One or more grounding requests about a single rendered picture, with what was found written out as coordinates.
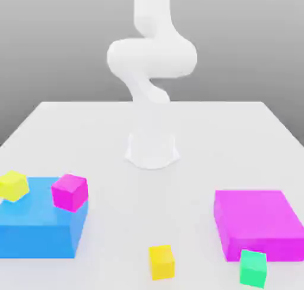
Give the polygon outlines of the small magenta cube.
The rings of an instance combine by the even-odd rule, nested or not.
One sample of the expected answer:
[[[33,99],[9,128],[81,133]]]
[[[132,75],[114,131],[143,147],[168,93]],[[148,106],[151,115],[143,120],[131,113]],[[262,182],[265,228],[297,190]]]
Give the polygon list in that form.
[[[88,200],[88,184],[84,177],[64,174],[51,185],[53,204],[59,209],[76,212]]]

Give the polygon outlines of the small lime yellow cube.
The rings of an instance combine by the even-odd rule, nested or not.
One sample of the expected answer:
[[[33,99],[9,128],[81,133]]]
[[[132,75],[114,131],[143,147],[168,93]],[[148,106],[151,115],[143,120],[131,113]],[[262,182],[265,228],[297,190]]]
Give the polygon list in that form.
[[[25,174],[9,171],[0,176],[0,198],[16,202],[30,191]]]

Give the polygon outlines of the small green cube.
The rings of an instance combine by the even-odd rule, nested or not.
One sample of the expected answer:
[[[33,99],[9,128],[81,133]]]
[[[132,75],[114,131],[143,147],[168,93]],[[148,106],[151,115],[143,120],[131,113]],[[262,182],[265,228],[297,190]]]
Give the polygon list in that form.
[[[267,277],[265,253],[242,250],[240,256],[239,281],[243,285],[264,288]]]

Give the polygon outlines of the large magenta box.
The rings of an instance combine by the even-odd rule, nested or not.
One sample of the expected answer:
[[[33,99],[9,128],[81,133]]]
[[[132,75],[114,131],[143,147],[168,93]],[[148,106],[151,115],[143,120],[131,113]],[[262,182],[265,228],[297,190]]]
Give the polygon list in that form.
[[[304,225],[280,190],[217,190],[214,219],[228,262],[242,250],[269,262],[304,261]]]

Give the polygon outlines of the large blue box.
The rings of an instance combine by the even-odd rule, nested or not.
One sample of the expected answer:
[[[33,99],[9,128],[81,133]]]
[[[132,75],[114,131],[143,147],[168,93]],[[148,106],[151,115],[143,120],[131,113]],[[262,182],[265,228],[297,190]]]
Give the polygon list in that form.
[[[88,202],[70,212],[53,205],[57,177],[29,177],[29,193],[0,203],[0,259],[73,259]]]

